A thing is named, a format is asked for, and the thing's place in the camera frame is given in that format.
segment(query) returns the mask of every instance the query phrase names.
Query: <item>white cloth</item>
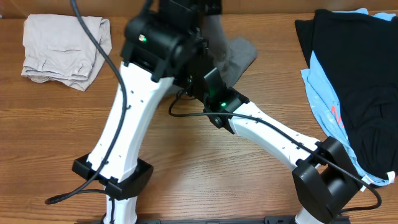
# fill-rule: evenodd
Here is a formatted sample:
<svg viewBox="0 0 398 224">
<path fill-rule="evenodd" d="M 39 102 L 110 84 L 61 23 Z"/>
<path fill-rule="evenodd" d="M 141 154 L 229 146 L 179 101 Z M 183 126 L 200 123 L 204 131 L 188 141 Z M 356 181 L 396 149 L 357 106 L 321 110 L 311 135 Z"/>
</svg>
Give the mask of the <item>white cloth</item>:
<svg viewBox="0 0 398 224">
<path fill-rule="evenodd" d="M 83 17 L 83 20 L 109 54 L 112 49 L 109 20 L 101 17 Z M 30 15 L 24 23 L 23 44 L 22 76 L 38 83 L 55 80 L 85 91 L 105 61 L 73 16 Z"/>
</svg>

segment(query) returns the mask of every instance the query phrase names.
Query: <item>wooden table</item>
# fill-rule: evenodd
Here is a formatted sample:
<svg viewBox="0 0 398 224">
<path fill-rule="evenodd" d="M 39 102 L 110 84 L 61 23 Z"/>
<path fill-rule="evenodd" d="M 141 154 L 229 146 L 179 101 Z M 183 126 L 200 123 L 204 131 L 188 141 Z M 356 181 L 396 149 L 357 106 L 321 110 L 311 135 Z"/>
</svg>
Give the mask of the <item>wooden table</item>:
<svg viewBox="0 0 398 224">
<path fill-rule="evenodd" d="M 312 17 L 225 15 L 223 25 L 230 39 L 241 35 L 259 50 L 235 88 L 276 120 L 324 139 L 305 94 L 300 69 L 307 66 L 294 27 L 294 20 Z M 110 19 L 111 58 L 119 64 L 127 18 Z M 56 205 L 45 205 L 44 200 L 83 182 L 71 171 L 72 162 L 97 143 L 117 79 L 108 65 L 86 92 L 22 78 L 23 22 L 0 20 L 0 223 L 98 220 L 105 211 L 103 195 L 77 195 Z M 140 218 L 263 218 L 300 210 L 292 175 L 281 162 L 255 144 L 216 129 L 205 117 L 170 117 L 171 100 L 161 102 L 140 151 L 140 158 L 155 167 L 138 199 Z M 202 108 L 197 101 L 184 101 L 176 111 Z M 398 185 L 379 189 L 382 207 L 351 213 L 353 223 L 396 223 L 397 191 Z M 367 190 L 348 206 L 375 201 Z"/>
</svg>

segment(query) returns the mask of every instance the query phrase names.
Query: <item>black fabric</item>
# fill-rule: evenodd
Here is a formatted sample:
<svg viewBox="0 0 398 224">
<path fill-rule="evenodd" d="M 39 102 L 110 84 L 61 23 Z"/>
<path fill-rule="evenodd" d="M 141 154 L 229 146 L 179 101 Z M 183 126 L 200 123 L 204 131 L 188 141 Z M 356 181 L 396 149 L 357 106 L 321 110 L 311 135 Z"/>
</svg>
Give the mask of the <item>black fabric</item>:
<svg viewBox="0 0 398 224">
<path fill-rule="evenodd" d="M 307 63 L 314 51 L 336 91 L 360 166 L 398 174 L 398 19 L 321 9 L 295 25 Z"/>
</svg>

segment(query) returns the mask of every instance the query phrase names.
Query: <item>blue cloth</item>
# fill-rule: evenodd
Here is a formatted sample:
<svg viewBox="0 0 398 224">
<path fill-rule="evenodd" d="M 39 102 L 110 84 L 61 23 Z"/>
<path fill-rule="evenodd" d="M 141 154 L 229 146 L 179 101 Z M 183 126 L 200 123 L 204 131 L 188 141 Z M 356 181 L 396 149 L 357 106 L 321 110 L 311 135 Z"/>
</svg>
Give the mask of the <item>blue cloth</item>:
<svg viewBox="0 0 398 224">
<path fill-rule="evenodd" d="M 350 12 L 339 13 L 362 13 L 369 14 L 367 9 L 358 9 Z M 395 14 L 388 14 L 385 12 L 377 13 L 374 17 L 391 21 Z M 351 161 L 353 162 L 358 174 L 362 177 L 367 175 L 373 181 L 374 185 L 385 186 L 390 184 L 389 180 L 383 180 L 368 174 L 358 164 L 356 155 L 349 145 L 348 136 L 344 128 L 343 121 L 340 115 L 340 101 L 333 89 L 329 79 L 326 77 L 314 51 L 311 54 L 310 68 L 301 70 L 302 78 L 305 84 L 305 91 L 307 92 L 308 101 L 311 106 L 312 113 L 318 121 L 323 132 L 327 136 L 334 137 L 339 140 L 346 149 Z"/>
</svg>

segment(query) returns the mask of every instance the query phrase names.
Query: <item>robotic arm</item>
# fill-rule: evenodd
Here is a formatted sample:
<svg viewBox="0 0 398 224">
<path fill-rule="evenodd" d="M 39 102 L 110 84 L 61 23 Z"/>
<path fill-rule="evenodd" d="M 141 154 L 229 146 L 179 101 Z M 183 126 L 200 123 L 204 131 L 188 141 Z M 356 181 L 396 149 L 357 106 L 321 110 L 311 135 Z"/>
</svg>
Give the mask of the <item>robotic arm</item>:
<svg viewBox="0 0 398 224">
<path fill-rule="evenodd" d="M 136 199 L 153 171 L 138 158 L 138 152 L 157 105 L 172 85 L 200 100 L 205 105 L 204 114 L 217 128 L 255 142 L 292 171 L 303 209 L 286 223 L 349 223 L 337 216 L 362 185 L 332 167 L 321 174 L 316 169 L 326 165 L 318 159 L 322 156 L 360 178 L 344 147 L 333 138 L 321 142 L 291 130 L 226 87 L 200 30 L 205 15 L 219 13 L 221 1 L 160 0 L 157 13 L 142 13 L 127 25 L 120 66 L 127 90 L 126 116 L 114 149 L 97 177 L 108 194 L 103 223 L 137 222 Z M 73 164 L 72 170 L 85 179 L 93 176 L 104 159 L 123 110 L 122 100 L 119 86 L 97 145 Z M 111 203 L 109 195 L 116 201 Z"/>
</svg>

